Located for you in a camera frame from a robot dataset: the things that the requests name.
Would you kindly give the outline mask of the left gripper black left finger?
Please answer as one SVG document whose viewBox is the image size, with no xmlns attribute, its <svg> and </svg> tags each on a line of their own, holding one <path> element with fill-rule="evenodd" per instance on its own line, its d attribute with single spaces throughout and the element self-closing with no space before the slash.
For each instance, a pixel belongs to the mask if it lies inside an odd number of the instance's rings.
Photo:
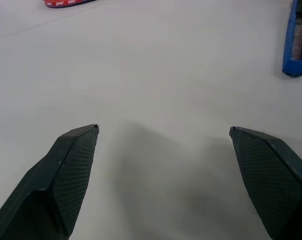
<svg viewBox="0 0 302 240">
<path fill-rule="evenodd" d="M 89 185 L 99 126 L 59 136 L 0 208 L 0 240 L 69 240 Z"/>
</svg>

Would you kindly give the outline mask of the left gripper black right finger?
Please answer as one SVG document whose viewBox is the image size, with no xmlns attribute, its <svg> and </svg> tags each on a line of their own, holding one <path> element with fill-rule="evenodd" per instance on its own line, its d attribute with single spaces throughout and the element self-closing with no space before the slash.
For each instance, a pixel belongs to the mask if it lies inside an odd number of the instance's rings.
<svg viewBox="0 0 302 240">
<path fill-rule="evenodd" d="M 280 138 L 229 131 L 248 196 L 272 240 L 302 240 L 302 159 Z"/>
</svg>

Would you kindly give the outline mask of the blue utility knife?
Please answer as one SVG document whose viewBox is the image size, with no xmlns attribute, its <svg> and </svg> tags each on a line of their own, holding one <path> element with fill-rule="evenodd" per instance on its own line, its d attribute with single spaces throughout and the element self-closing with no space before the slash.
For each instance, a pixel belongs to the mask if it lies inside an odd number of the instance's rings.
<svg viewBox="0 0 302 240">
<path fill-rule="evenodd" d="M 291 77 L 302 76 L 302 0 L 293 0 L 289 14 L 282 72 Z"/>
</svg>

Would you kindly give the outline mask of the red table tennis paddle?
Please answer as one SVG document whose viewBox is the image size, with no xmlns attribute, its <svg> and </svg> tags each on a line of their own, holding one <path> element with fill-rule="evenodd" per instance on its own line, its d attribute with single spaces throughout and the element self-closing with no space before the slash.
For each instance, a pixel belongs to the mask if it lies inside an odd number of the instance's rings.
<svg viewBox="0 0 302 240">
<path fill-rule="evenodd" d="M 94 1 L 97 0 L 43 0 L 46 7 L 53 8 L 53 9 L 67 8 L 67 7 L 82 5 Z"/>
</svg>

